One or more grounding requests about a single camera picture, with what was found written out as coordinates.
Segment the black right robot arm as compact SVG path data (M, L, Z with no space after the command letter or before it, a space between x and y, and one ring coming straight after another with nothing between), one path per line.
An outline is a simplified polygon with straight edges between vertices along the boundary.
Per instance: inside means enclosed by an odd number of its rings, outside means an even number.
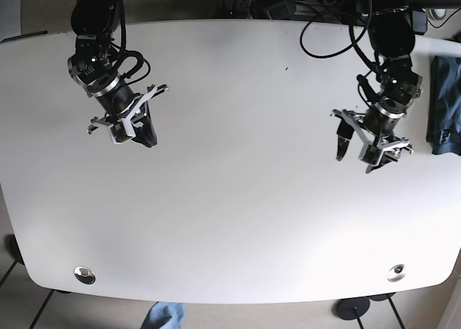
M149 101L167 91L165 84L135 93L131 79L151 64L138 51L128 50L123 0L76 0L71 15L76 34L75 53L68 59L68 73L87 96L104 109L93 117L87 132L106 127L114 144L127 141L147 148L157 145Z

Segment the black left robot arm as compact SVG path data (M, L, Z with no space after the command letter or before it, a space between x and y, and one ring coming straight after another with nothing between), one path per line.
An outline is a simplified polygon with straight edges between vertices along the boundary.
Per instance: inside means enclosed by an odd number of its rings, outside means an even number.
M412 70L416 35L408 0L343 0L338 11L325 7L315 18L332 15L349 28L349 49L355 50L380 84L375 91L366 75L357 76L357 91L367 110L333 110L339 118L336 159L346 155L353 135L363 146L360 161L367 173L399 161L403 151L413 152L410 140L394 129L420 97L422 77Z

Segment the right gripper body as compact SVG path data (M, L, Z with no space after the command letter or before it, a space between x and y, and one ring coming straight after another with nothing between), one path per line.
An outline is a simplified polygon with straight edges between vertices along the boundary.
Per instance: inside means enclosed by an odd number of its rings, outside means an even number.
M141 106L156 96L168 91L166 84L160 86L151 85L147 92L139 94L133 92L129 85L117 73L107 73L100 76L92 84L84 84L79 78L82 72L71 69L71 78L81 85L88 96L94 97L104 109L103 117L93 117L87 127L87 132L92 134L99 128L107 128L110 125L121 122L125 128L133 126L133 118L140 112Z

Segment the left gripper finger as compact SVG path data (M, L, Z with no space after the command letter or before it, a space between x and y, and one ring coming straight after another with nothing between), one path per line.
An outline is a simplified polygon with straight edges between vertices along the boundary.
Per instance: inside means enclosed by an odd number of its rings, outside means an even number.
M354 128L343 119L341 119L336 134L338 138L336 160L341 161L346 155L349 142L354 134Z
M366 168L365 173L371 173L372 171L382 168L383 166L386 166L389 163L398 162L399 160L400 160L399 153L394 154L394 153L385 152L382 155L380 162L376 166L368 166Z

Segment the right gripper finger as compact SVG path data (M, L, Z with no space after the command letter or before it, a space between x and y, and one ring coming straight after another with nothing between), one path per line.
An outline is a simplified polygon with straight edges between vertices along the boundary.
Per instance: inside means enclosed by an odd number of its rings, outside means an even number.
M147 148L152 148L157 145L157 136L153 128L151 113L147 102L141 106L140 112L133 118L133 127L135 130L133 142L140 143Z

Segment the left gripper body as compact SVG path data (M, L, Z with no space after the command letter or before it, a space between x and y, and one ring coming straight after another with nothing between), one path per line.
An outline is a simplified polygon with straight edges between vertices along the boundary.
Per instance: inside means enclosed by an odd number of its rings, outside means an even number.
M379 98L364 113L335 109L331 114L339 118L340 122L343 119L350 124L354 128L353 136L358 135L363 145L367 142L375 145L382 143L384 153L399 153L400 156L403 151L413 153L410 140L400 138L394 133L395 126L406 115L406 106L390 98Z

